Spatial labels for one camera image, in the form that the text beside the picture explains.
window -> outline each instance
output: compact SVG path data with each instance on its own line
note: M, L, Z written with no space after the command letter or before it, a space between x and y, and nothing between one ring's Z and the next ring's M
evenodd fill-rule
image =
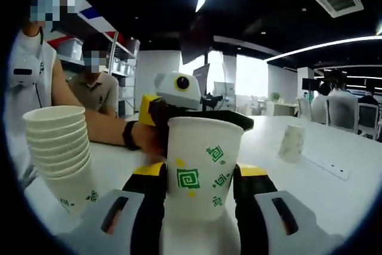
M238 55L236 58L236 94L268 97L268 64L260 59Z
M207 76L207 93L211 93L214 90L214 82L224 82L224 70L223 70L223 55L219 51L211 51L208 53L208 63L210 64L210 70ZM199 56L194 61L188 64L181 64L179 72L187 75L192 75L195 69L198 69L204 65L204 55Z

beige t-shirt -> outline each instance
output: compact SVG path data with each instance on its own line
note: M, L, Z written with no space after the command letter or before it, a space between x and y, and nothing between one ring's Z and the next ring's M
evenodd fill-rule
M118 81L112 75L102 72L94 85L89 86L84 74L80 73L70 79L69 87L85 108L99 111L107 105L117 111Z

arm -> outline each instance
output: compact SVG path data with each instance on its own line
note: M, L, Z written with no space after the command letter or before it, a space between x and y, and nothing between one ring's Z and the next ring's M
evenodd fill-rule
M100 113L107 116L116 116L118 105L118 81L113 77L113 84L107 94L106 100L100 108Z
M57 58L53 67L52 102L55 106L82 106L70 90L64 77L61 61ZM112 118L88 109L85 111L85 119L89 139L92 142L124 146L125 142L122 134L126 122L123 119ZM142 151L155 155L162 153L157 139L158 135L153 127L136 122L131 130L131 136L134 143Z

table surface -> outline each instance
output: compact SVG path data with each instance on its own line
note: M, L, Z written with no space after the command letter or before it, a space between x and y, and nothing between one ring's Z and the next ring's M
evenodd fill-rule
M254 128L242 137L238 162L265 168L278 190L290 192L315 212L323 230L349 236L380 189L382 143L291 116L252 118ZM276 156L288 125L302 125L306 131L303 160L298 164L288 164ZM96 143L92 143L90 149L94 172L104 193L122 188L133 170L147 163L141 152ZM306 158L335 164L350 172L350 176L342 180ZM70 231L79 223L79 219L66 213L41 178L37 178L24 194L53 234ZM232 188L226 211L217 222L184 228L181 223L175 225L165 217L164 254L180 254L180 250L182 254L239 254L239 245Z

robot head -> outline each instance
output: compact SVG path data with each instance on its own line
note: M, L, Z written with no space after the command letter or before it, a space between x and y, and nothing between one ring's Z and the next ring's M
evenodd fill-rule
M187 109L198 109L201 101L198 80L192 75L178 72L157 74L156 94L169 104Z

